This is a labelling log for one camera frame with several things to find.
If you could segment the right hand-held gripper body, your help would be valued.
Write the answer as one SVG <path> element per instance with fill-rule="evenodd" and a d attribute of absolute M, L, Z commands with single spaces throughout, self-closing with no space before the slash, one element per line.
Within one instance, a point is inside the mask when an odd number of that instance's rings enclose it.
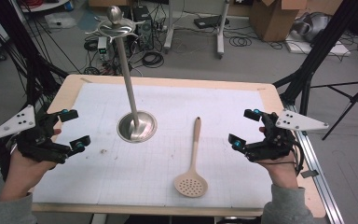
<path fill-rule="evenodd" d="M 287 109 L 280 114 L 259 111 L 265 128 L 265 138 L 261 142 L 245 145 L 245 156 L 252 162 L 287 156 L 296 143 L 292 131 L 322 130 L 329 127 L 326 122 Z"/>

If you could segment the beige slotted spoon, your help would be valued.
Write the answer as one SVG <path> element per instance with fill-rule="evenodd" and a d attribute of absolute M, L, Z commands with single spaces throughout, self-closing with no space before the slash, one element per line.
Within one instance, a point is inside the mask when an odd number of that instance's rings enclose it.
<path fill-rule="evenodd" d="M 187 172 L 174 179 L 175 189 L 182 195 L 190 198 L 203 196 L 208 190 L 207 181 L 197 173 L 197 155 L 200 140 L 201 118 L 196 117 L 194 123 L 191 162 Z"/>

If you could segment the metal utensil stand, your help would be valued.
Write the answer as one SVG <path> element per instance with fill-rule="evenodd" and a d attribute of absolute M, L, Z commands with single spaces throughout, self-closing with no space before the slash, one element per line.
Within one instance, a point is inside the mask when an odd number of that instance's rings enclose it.
<path fill-rule="evenodd" d="M 92 33 L 100 34 L 107 37 L 110 42 L 116 43 L 121 72 L 131 108 L 131 111 L 124 115 L 117 123 L 117 133 L 126 142 L 142 143 L 156 133 L 158 123 L 151 113 L 137 109 L 131 83 L 124 38 L 135 36 L 134 30 L 137 22 L 126 19 L 118 6 L 108 7 L 106 16 L 107 19 L 100 21 Z"/>

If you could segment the person's right hand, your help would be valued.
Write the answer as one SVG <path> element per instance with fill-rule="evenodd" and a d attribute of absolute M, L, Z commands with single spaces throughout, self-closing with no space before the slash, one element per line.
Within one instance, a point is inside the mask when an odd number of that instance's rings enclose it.
<path fill-rule="evenodd" d="M 257 163 L 267 169 L 274 185 L 286 189 L 298 188 L 295 157 L 292 152 L 276 160 L 261 160 Z"/>

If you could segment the person's left hand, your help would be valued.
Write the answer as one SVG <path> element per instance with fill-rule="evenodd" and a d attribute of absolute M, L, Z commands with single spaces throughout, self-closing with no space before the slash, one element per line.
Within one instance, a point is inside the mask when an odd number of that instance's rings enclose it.
<path fill-rule="evenodd" d="M 27 196 L 43 175 L 56 166 L 52 161 L 34 161 L 23 157 L 19 148 L 11 153 L 7 180 L 0 194 L 0 202 L 16 201 Z"/>

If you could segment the black metal stand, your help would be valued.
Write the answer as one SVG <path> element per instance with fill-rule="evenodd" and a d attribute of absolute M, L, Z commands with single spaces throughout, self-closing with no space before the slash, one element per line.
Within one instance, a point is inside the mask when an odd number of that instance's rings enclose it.
<path fill-rule="evenodd" d="M 357 15 L 358 0 L 342 0 L 304 62 L 294 73 L 273 83 L 275 88 L 288 85 L 280 94 L 281 100 L 286 105 L 294 105 L 296 98 L 301 96 L 299 113 L 307 115 L 312 78 Z"/>
<path fill-rule="evenodd" d="M 0 24 L 8 35 L 8 40 L 0 35 L 0 43 L 18 74 L 26 78 L 26 103 L 52 101 L 61 87 L 53 75 L 66 78 L 69 74 L 42 56 L 10 0 L 0 0 Z"/>

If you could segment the small device with green display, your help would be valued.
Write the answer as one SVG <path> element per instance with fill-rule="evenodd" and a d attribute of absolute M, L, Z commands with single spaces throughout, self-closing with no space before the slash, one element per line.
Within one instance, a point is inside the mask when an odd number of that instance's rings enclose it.
<path fill-rule="evenodd" d="M 107 38 L 105 36 L 100 36 L 98 38 L 97 50 L 98 50 L 101 60 L 107 61 L 109 58 L 109 55 L 108 55 Z"/>

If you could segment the cardboard box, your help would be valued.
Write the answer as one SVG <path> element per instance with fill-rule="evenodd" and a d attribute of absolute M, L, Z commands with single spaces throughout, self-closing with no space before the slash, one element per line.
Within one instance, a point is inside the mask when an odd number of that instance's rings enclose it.
<path fill-rule="evenodd" d="M 249 22 L 257 36 L 266 42 L 283 41 L 296 15 L 308 0 L 254 0 Z"/>

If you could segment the white plastic sheet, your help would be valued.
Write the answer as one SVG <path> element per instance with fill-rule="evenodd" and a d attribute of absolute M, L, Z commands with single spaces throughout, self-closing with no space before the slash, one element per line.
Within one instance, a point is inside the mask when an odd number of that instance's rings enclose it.
<path fill-rule="evenodd" d="M 49 28 L 68 29 L 76 26 L 76 20 L 68 12 L 52 13 L 45 16 Z"/>

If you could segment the white flat board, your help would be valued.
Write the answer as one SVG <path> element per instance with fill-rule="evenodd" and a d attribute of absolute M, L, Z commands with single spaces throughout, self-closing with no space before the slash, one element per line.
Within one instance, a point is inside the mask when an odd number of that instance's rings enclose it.
<path fill-rule="evenodd" d="M 309 42 L 301 38 L 293 38 L 290 35 L 284 41 L 288 51 L 296 54 L 310 54 L 310 53 L 327 53 L 329 56 L 343 56 L 349 57 L 350 51 L 338 41 L 331 47 L 321 46 L 312 47 Z"/>

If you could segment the black flat box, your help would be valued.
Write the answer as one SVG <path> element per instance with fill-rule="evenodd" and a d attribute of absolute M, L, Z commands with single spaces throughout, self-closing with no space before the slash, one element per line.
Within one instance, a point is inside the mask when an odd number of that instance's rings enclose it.
<path fill-rule="evenodd" d="M 195 19 L 194 24 L 199 29 L 206 29 L 206 28 L 213 28 L 213 27 L 220 28 L 221 20 L 222 20 L 222 16 L 210 16 L 210 17 Z"/>

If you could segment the silver grey appliance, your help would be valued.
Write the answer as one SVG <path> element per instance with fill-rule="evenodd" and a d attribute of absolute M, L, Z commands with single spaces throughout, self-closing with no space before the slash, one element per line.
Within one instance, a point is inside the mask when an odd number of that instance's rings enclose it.
<path fill-rule="evenodd" d="M 291 30 L 295 31 L 308 42 L 312 42 L 326 28 L 330 21 L 331 17 L 322 12 L 306 12 L 295 19 Z"/>

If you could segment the white round table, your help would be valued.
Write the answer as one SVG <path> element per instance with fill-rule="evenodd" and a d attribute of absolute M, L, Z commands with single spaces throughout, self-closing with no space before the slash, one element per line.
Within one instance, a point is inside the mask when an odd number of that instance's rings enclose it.
<path fill-rule="evenodd" d="M 23 12 L 39 12 L 50 10 L 56 7 L 63 7 L 70 0 L 57 0 L 56 2 L 49 2 L 48 0 L 37 0 L 35 5 L 21 6 Z"/>

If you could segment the black computer tower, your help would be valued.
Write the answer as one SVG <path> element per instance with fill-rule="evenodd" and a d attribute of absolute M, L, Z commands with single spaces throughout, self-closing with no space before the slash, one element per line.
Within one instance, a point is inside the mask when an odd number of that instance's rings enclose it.
<path fill-rule="evenodd" d="M 140 48 L 145 50 L 153 49 L 153 24 L 148 8 L 146 6 L 134 7 L 132 15 L 134 21 L 137 22 L 136 33 L 139 36 Z"/>

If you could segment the aluminium rail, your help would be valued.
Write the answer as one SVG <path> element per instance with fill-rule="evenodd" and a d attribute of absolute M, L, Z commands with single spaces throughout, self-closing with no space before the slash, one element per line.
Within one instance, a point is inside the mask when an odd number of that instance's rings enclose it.
<path fill-rule="evenodd" d="M 315 188 L 318 191 L 319 198 L 324 207 L 325 217 L 330 224 L 345 224 L 343 217 L 339 211 L 336 200 L 328 186 L 327 180 L 324 176 L 324 171 L 318 161 L 314 148 L 311 144 L 307 131 L 295 131 L 296 138 L 304 149 L 305 161 L 308 165 L 311 175 L 309 180 L 312 180 Z"/>

